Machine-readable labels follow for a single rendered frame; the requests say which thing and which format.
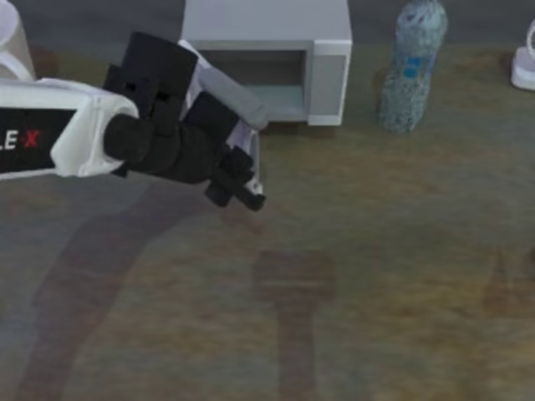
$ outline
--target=brown tabletop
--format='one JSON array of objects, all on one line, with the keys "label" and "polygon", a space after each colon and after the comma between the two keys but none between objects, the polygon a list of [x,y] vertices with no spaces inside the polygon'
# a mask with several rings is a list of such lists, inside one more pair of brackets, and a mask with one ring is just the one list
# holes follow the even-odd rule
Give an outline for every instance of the brown tabletop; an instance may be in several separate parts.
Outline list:
[{"label": "brown tabletop", "polygon": [[535,94],[513,50],[445,48],[396,137],[375,125],[389,48],[357,47],[344,126],[262,135],[258,214],[138,175],[0,184],[0,399],[533,399]]}]

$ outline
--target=storage compartment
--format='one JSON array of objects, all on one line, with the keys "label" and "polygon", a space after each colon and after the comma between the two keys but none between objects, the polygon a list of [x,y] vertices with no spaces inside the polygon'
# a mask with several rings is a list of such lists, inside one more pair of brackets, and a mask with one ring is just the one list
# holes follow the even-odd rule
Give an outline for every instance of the storage compartment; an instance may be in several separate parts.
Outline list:
[{"label": "storage compartment", "polygon": [[251,90],[277,121],[306,120],[304,51],[200,52],[214,67]]}]

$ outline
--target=gray floor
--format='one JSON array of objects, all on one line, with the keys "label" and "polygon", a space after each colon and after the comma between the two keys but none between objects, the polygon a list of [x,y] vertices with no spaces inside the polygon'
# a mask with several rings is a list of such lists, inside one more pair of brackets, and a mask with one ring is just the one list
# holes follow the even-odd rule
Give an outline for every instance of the gray floor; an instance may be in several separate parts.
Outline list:
[{"label": "gray floor", "polygon": [[[349,0],[356,43],[389,41],[402,0]],[[184,0],[13,0],[23,15],[29,40],[104,61],[121,58],[130,32],[142,30],[168,39],[181,31]],[[455,43],[515,43],[523,40],[535,7],[528,0],[444,0]]]}]

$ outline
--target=clear plastic bottle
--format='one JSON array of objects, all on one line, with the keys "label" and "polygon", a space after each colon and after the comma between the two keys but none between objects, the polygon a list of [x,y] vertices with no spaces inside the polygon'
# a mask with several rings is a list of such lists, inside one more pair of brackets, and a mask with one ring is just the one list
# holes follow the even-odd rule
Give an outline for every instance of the clear plastic bottle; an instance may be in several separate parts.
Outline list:
[{"label": "clear plastic bottle", "polygon": [[409,134],[423,117],[447,28],[446,10],[439,0],[410,0],[401,10],[378,116],[389,132]]}]

